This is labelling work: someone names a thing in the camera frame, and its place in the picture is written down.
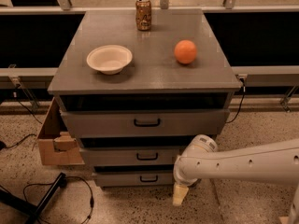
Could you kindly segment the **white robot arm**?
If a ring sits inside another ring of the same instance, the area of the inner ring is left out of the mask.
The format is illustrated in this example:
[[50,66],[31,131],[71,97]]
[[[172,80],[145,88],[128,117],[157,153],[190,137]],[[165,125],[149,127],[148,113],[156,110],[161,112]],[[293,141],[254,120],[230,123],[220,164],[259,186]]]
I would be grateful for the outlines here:
[[174,206],[182,204],[189,186],[200,179],[298,185],[299,139],[219,152],[212,138],[200,134],[177,156],[173,177]]

